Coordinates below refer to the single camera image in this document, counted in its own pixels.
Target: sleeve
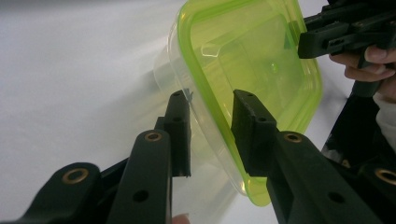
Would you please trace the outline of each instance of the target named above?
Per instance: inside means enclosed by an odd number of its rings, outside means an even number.
[[[375,94],[374,101],[379,107],[376,122],[396,153],[396,104],[387,102],[379,93]]]

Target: finger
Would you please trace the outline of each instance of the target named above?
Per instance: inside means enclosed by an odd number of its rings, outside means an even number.
[[[396,49],[379,49],[370,46],[364,52],[364,58],[370,63],[394,63],[396,62]]]
[[[396,103],[396,76],[382,81],[378,92],[381,93],[389,102]]]
[[[384,72],[387,72],[387,67],[384,64],[373,63],[370,66],[361,68],[361,71],[381,75]]]
[[[190,224],[187,215],[178,215],[172,218],[172,224]]]
[[[330,55],[329,57],[330,60],[332,60],[335,63],[340,63],[346,66],[357,68],[359,64],[359,58],[361,56],[359,54],[346,52],[343,54]]]
[[[381,74],[375,74],[371,72],[367,72],[362,69],[357,69],[351,66],[346,67],[345,76],[351,79],[355,79],[358,81],[365,81],[365,82],[374,82],[379,81],[387,77],[391,77],[395,74],[393,69],[386,68],[384,72]]]

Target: plastic container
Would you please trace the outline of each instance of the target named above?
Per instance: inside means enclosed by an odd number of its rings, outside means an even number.
[[[256,94],[279,130],[303,133],[321,97],[316,61],[297,55],[304,31],[296,0],[190,0],[154,65],[160,88],[166,95],[184,91],[199,124],[192,131],[202,130],[200,141],[258,206],[270,202],[266,178],[249,176],[239,157],[231,132],[233,90]]]

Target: fingernail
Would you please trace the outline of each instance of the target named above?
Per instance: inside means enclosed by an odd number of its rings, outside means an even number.
[[[384,49],[379,49],[377,47],[370,47],[364,52],[364,58],[367,62],[376,63],[385,59],[388,53]]]

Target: white surface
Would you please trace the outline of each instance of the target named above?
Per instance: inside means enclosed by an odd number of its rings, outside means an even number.
[[[75,161],[102,170],[129,156],[167,99],[152,75],[182,0],[0,2],[0,220],[20,217]],[[301,0],[305,16],[325,0]],[[324,95],[306,135],[321,147],[349,95],[343,68],[318,59]],[[176,179],[174,214],[192,223],[276,223],[271,206],[238,195],[226,174],[192,158]]]

